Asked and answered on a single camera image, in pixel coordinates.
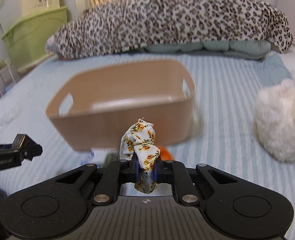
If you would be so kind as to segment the orange fabric item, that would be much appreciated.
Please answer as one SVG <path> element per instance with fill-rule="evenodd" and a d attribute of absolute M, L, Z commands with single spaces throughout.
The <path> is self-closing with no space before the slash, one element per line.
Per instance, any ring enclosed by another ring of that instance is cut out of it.
<path fill-rule="evenodd" d="M 173 155 L 170 153 L 170 151 L 163 146 L 158 146 L 159 150 L 160 150 L 160 158 L 162 159 L 162 161 L 167 161 L 167 160 L 173 160 Z"/>

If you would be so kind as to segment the floral fabric scrunchie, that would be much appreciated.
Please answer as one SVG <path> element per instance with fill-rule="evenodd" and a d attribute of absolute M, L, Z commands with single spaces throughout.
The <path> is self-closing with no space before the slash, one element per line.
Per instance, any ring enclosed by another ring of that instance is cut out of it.
<path fill-rule="evenodd" d="M 134 188 L 142 193 L 152 193 L 156 187 L 154 168 L 161 150 L 155 146 L 154 124 L 138 119 L 122 136 L 120 159 L 134 157 Z"/>

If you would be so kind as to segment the beige plastic basket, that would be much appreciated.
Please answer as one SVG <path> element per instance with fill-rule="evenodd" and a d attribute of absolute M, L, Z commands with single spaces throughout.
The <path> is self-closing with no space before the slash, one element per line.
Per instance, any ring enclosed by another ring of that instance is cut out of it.
<path fill-rule="evenodd" d="M 156 144 L 164 146 L 188 137 L 195 94 L 194 79 L 179 61 L 128 62 L 73 76 L 45 112 L 77 151 L 118 147 L 138 119 L 153 124 Z"/>

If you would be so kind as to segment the green plastic storage bin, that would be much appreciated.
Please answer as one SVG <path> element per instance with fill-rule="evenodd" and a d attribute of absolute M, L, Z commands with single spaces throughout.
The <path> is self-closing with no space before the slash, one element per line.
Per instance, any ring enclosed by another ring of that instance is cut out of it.
<path fill-rule="evenodd" d="M 47 39 L 66 23 L 67 7 L 60 7 L 24 16 L 9 28 L 2 41 L 17 70 L 23 72 L 46 59 Z"/>

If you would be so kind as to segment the white fluffy plush toy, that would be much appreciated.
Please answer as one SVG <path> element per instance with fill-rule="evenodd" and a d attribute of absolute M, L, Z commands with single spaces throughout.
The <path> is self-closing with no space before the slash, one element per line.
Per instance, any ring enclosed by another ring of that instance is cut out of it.
<path fill-rule="evenodd" d="M 261 89 L 254 103 L 258 141 L 282 163 L 295 161 L 295 83 L 284 79 Z"/>

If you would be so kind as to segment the teal quilted comforter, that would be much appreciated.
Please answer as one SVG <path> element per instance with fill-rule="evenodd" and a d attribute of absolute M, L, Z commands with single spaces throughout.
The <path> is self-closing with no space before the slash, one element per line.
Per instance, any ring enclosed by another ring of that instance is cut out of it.
<path fill-rule="evenodd" d="M 144 50 L 156 54 L 191 54 L 237 57 L 247 60 L 261 60 L 269 54 L 268 41 L 203 41 L 180 44 L 154 44 Z"/>

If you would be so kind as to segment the leopard print blanket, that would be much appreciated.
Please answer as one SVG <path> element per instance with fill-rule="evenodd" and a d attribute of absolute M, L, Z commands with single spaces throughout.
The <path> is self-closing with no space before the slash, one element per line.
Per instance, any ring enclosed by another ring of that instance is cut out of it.
<path fill-rule="evenodd" d="M 161 44 L 266 41 L 292 46 L 287 17 L 263 0 L 108 0 L 59 27 L 45 50 L 64 59 Z"/>

